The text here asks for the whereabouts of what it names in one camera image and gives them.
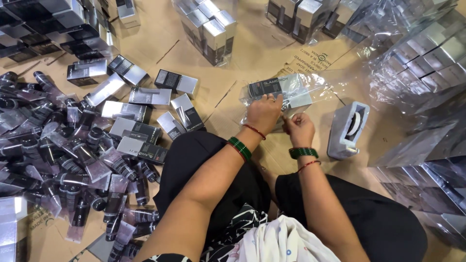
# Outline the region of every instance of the black and white patterned fabric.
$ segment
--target black and white patterned fabric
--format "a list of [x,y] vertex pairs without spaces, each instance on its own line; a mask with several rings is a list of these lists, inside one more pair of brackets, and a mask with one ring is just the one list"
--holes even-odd
[[[228,254],[235,248],[244,236],[252,228],[267,223],[267,214],[259,213],[252,206],[244,204],[238,214],[232,218],[225,232],[201,254],[201,262],[226,262]],[[179,254],[160,254],[145,260],[144,262],[191,262],[191,260]]]

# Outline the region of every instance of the woman's right hand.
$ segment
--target woman's right hand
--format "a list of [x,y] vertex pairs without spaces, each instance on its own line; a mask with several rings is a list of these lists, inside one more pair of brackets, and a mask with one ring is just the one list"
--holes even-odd
[[282,116],[285,124],[282,125],[291,139],[293,147],[312,147],[315,127],[308,115],[305,113],[295,114],[291,119]]

